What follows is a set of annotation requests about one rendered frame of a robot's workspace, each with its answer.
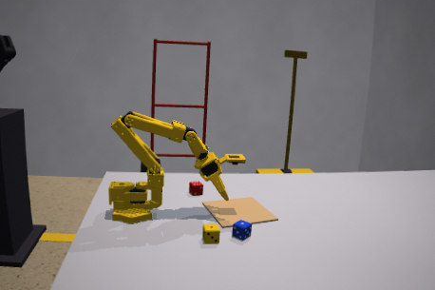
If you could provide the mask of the blue die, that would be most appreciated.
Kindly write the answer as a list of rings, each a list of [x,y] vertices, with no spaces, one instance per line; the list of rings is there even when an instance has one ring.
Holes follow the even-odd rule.
[[[245,239],[251,236],[251,232],[252,232],[251,223],[245,222],[243,220],[233,223],[233,231],[232,231],[233,237],[244,241]]]

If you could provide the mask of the yellow die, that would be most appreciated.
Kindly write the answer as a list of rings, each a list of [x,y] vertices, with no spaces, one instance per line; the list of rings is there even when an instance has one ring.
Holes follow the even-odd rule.
[[[220,230],[217,224],[204,224],[202,237],[204,243],[219,243]]]

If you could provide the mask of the red die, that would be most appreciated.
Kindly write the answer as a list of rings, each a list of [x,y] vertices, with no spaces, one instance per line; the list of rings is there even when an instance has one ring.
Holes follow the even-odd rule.
[[[198,196],[203,194],[203,184],[201,182],[190,182],[189,192],[193,196]]]

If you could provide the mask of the tan mat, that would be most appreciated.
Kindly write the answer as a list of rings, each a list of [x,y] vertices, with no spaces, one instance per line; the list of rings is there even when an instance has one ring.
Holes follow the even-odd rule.
[[[278,221],[278,218],[253,197],[229,201],[202,202],[222,228],[243,220],[251,224]]]

